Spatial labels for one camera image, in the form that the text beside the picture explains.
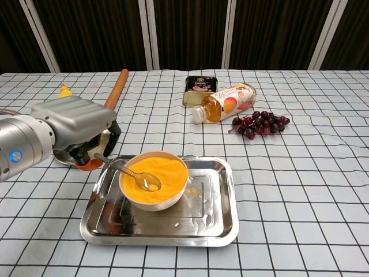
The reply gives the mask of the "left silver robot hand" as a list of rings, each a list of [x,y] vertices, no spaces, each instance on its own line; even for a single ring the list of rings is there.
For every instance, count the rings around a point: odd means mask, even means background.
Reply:
[[[116,121],[117,114],[101,104],[79,96],[57,98],[36,104],[32,110],[50,113],[51,127],[55,132],[56,142],[53,150],[62,150],[70,154],[77,168],[93,171],[103,162],[88,155],[88,150],[97,146],[101,133],[108,129],[110,140],[104,153],[110,155],[114,149],[121,129]]]

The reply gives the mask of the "clear plastic spoon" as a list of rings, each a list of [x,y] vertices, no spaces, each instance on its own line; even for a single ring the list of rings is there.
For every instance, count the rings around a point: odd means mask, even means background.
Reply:
[[[135,173],[133,170],[128,169],[127,167],[117,162],[114,162],[113,160],[108,159],[107,157],[99,153],[95,153],[94,157],[103,161],[105,164],[109,165],[113,169],[118,170],[121,173],[126,174],[127,176],[133,177],[136,185],[142,190],[149,191],[149,192],[155,192],[161,189],[160,180],[157,177],[155,177],[153,174],[145,173],[145,172]]]

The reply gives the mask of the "white bowl of orange powder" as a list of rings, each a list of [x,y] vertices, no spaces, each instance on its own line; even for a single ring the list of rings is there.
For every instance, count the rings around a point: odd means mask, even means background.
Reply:
[[[161,182],[160,190],[148,192],[140,189],[133,177],[120,174],[121,192],[132,205],[144,211],[157,212],[173,206],[184,194],[187,184],[191,182],[184,161],[168,152],[153,151],[139,154],[131,158],[125,166],[136,173],[151,173]]]

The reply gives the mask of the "rectangular steel tray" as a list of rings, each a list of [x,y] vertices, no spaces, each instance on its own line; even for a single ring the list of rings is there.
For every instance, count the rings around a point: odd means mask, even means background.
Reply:
[[[105,165],[80,222],[84,240],[98,245],[221,247],[238,235],[230,165],[217,157],[184,156],[190,183],[163,211],[133,206],[119,187],[119,172]]]

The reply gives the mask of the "round steel plate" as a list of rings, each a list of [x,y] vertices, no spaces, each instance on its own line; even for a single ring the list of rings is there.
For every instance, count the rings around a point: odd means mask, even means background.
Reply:
[[[95,153],[103,154],[110,140],[110,135],[111,135],[111,132],[108,129],[104,130],[100,135],[99,143],[97,144],[97,146],[94,146],[93,148],[88,150],[88,155],[93,158],[93,155]],[[75,165],[74,159],[66,151],[53,150],[53,155],[58,162],[64,165],[67,165],[67,166]]]

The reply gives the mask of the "wooden rolling pin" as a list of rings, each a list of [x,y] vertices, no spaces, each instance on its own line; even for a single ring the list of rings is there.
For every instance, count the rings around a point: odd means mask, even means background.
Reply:
[[[109,97],[107,98],[105,102],[104,106],[106,108],[111,109],[111,110],[115,109],[116,104],[125,87],[128,76],[129,76],[129,71],[127,69],[122,69]]]

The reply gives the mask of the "black square tin can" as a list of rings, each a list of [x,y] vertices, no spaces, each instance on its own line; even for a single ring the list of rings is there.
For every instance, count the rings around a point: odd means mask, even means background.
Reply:
[[[185,81],[183,104],[198,106],[204,97],[217,91],[217,78],[212,76],[188,76]]]

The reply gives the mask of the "dark folding screen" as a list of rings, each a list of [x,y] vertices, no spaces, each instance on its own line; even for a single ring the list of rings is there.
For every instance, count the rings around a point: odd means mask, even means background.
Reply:
[[[138,0],[33,0],[62,72],[146,70]],[[162,69],[221,67],[227,0],[153,0]],[[307,69],[333,0],[236,0],[231,69]],[[369,70],[369,0],[348,0],[324,70]],[[0,74],[45,73],[19,0],[0,0]]]

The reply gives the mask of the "peach juice plastic bottle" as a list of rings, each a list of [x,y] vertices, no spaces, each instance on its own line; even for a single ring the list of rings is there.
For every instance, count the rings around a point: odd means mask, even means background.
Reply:
[[[191,109],[193,123],[219,122],[252,108],[257,97],[254,87],[242,83],[207,95]]]

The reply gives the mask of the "purple grape bunch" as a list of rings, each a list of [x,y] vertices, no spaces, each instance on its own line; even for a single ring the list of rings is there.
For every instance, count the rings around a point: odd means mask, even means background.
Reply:
[[[237,133],[253,140],[256,135],[269,135],[283,132],[290,124],[286,116],[276,116],[272,112],[255,111],[251,116],[235,117],[229,133]]]

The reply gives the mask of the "white checkered tablecloth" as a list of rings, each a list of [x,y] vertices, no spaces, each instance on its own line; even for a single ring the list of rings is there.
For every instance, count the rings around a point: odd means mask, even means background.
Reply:
[[[369,277],[369,70],[203,70],[248,83],[291,121],[249,140],[195,125],[186,71],[132,71],[114,156],[162,150],[232,167],[240,230],[221,248],[91,245],[80,219],[99,172],[48,158],[0,184],[0,277]]]

